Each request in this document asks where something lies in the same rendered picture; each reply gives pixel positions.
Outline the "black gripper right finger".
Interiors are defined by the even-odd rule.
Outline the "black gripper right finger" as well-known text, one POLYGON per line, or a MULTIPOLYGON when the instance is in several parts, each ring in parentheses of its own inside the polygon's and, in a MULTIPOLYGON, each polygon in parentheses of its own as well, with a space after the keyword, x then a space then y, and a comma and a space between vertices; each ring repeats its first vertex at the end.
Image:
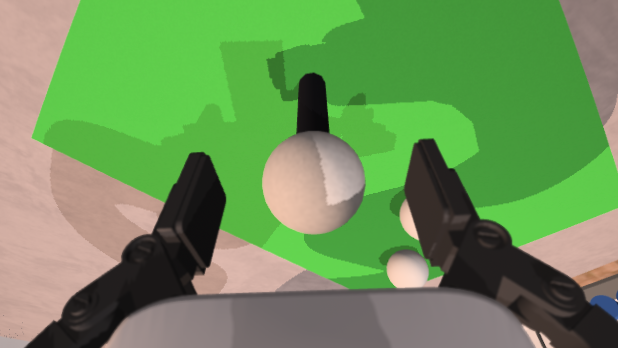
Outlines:
POLYGON ((618 320, 571 277, 512 245, 501 224, 480 219, 433 138, 414 143, 404 193, 424 258, 444 272, 438 287, 504 304, 553 348, 618 348, 618 320))

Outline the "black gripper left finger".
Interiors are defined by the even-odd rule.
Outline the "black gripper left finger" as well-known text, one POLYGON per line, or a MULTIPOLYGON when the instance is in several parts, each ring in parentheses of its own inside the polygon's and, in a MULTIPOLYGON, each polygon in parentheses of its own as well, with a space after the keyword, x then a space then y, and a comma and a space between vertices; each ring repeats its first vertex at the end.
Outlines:
POLYGON ((210 156, 190 153, 152 234, 130 241, 122 262, 75 293, 24 348, 101 348, 135 311, 197 294, 192 280, 210 267, 225 205, 210 156))

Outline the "green mat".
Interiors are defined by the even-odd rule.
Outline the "green mat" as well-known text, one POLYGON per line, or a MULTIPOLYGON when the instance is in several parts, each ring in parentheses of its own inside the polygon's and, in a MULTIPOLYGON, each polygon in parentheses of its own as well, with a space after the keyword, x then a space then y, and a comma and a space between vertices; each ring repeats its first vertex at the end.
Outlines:
POLYGON ((221 230, 349 289, 397 288, 389 257, 424 257, 400 221, 419 139, 516 247, 618 208, 559 0, 80 0, 31 138, 164 203, 205 152, 221 230), (263 195, 270 154, 305 131, 365 171, 358 211, 324 234, 263 195))

